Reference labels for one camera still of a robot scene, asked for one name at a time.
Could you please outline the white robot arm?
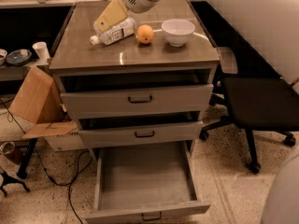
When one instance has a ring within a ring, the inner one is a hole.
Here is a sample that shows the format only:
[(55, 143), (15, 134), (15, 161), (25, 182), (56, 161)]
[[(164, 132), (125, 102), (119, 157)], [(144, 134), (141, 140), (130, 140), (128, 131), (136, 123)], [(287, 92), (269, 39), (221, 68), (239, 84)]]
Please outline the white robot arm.
[[(160, 0), (122, 0), (134, 13)], [(280, 75), (226, 77), (221, 81), (232, 122), (246, 130), (296, 131), (299, 0), (206, 0)], [(261, 224), (298, 224), (298, 147), (280, 167), (263, 208)]]

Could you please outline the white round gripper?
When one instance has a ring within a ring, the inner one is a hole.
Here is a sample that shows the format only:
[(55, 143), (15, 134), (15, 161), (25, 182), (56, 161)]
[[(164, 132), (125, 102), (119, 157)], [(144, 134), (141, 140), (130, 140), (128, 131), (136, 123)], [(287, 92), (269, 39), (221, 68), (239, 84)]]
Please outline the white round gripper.
[(103, 33), (128, 17), (128, 9), (143, 13), (154, 7), (160, 0), (112, 0), (93, 23), (97, 33)]

